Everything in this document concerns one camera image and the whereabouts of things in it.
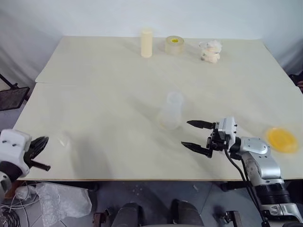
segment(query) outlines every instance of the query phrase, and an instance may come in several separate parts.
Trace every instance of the white plush toy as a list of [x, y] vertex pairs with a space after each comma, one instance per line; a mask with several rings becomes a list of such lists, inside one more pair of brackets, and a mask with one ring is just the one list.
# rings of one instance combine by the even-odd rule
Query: white plush toy
[[217, 63], [220, 59], [222, 44], [219, 41], [200, 42], [199, 47], [201, 48], [201, 60]]

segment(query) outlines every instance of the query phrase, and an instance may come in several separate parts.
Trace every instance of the black cable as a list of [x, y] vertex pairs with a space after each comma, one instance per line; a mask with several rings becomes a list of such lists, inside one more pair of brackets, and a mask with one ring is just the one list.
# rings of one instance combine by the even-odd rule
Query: black cable
[[246, 184], [246, 189], [247, 189], [249, 195], [250, 195], [250, 196], [251, 196], [251, 194], [253, 195], [253, 196], [251, 196], [251, 199], [252, 199], [252, 201], [254, 202], [254, 204], [255, 204], [255, 206], [256, 206], [256, 208], [257, 208], [257, 210], [258, 210], [258, 212], [259, 212], [259, 214], [260, 214], [260, 216], [261, 216], [262, 221], [263, 221], [263, 222], [266, 222], [265, 218], [264, 218], [263, 215], [262, 215], [261, 209], [260, 209], [260, 207], [258, 206], [258, 201], [257, 201], [257, 200], [254, 200], [254, 198], [256, 198], [255, 193], [254, 193], [253, 191], [251, 191], [251, 194], [250, 194], [250, 192], [249, 192], [249, 191], [250, 191], [250, 190], [249, 190], [249, 184], [248, 184], [248, 182], [245, 180], [245, 177], [244, 177], [244, 175], [243, 175], [242, 170], [240, 169], [240, 167], [238, 167], [238, 165], [237, 165], [237, 164], [232, 160], [232, 158], [229, 156], [228, 150], [227, 150], [227, 149], [224, 149], [224, 152], [225, 152], [225, 155], [226, 155], [227, 159], [230, 161], [230, 163], [231, 163], [234, 167], [236, 167], [236, 169], [239, 171], [239, 173], [240, 173], [240, 175], [241, 175], [241, 178], [242, 178], [242, 181]]
[[250, 195], [250, 198], [253, 201], [254, 205], [258, 209], [258, 200], [257, 200], [256, 196], [254, 196], [255, 194], [254, 194], [254, 191], [252, 189], [250, 180], [248, 178], [248, 174], [247, 174], [247, 170], [246, 170], [246, 167], [245, 167], [245, 163], [244, 163], [244, 161], [243, 161], [242, 158], [241, 158], [241, 162], [242, 162], [242, 166], [243, 166], [243, 170], [244, 170], [244, 175], [245, 175], [245, 178], [246, 178], [246, 185], [245, 185], [246, 186], [246, 190], [247, 190], [248, 194]]
[[258, 205], [258, 199], [257, 199], [257, 197], [256, 197], [256, 195], [255, 195], [255, 193], [253, 191], [252, 185], [251, 185], [251, 183], [249, 181], [248, 173], [247, 173], [247, 170], [245, 168], [245, 163], [244, 163], [244, 160], [242, 158], [241, 158], [241, 162], [242, 162], [242, 166], [243, 166], [243, 169], [244, 169], [244, 174], [245, 174], [245, 177], [246, 177], [246, 181], [247, 181], [248, 187], [250, 188], [251, 194], [254, 197], [254, 200], [256, 202], [256, 206], [260, 209], [260, 207]]
[[2, 211], [2, 214], [5, 218], [5, 220], [6, 220], [6, 225], [5, 226], [7, 226], [7, 227], [21, 227], [19, 216], [14, 210], [9, 211], [9, 208], [2, 207], [1, 211]]

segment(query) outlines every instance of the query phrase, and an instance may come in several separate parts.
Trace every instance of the plastic bag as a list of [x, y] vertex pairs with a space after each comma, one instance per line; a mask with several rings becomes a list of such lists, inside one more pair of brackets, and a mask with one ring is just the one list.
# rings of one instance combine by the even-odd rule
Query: plastic bag
[[51, 183], [40, 183], [36, 186], [39, 196], [44, 227], [49, 227], [66, 217], [80, 218], [91, 211], [88, 192]]
[[200, 42], [199, 47], [201, 49], [201, 60], [211, 63], [218, 62], [222, 50], [222, 44], [219, 41]]
[[15, 190], [16, 199], [20, 200], [28, 200], [32, 197], [32, 195], [36, 194], [35, 187], [28, 185], [28, 186], [21, 186]]

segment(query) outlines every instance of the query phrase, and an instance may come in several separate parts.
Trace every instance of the white table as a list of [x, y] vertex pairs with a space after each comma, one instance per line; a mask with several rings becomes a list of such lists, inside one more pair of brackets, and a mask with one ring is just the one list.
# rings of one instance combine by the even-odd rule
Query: white table
[[[138, 38], [64, 37], [36, 79], [15, 129], [50, 137], [32, 169], [35, 180], [238, 180], [222, 152], [208, 159], [180, 144], [205, 146], [210, 134], [187, 120], [234, 116], [239, 136], [264, 137], [273, 126], [303, 135], [303, 96], [258, 40], [222, 40], [217, 64], [201, 61], [198, 39], [185, 52], [140, 56]], [[183, 123], [173, 131], [156, 116], [170, 91], [185, 97]], [[303, 148], [272, 151], [285, 179], [303, 178]]]

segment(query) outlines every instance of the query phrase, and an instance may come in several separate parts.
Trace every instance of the white backdrop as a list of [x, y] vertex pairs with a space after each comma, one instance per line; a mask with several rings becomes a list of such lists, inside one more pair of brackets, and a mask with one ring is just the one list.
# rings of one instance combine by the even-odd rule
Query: white backdrop
[[302, 0], [0, 0], [0, 73], [34, 85], [62, 35], [262, 39], [287, 73], [303, 64]]

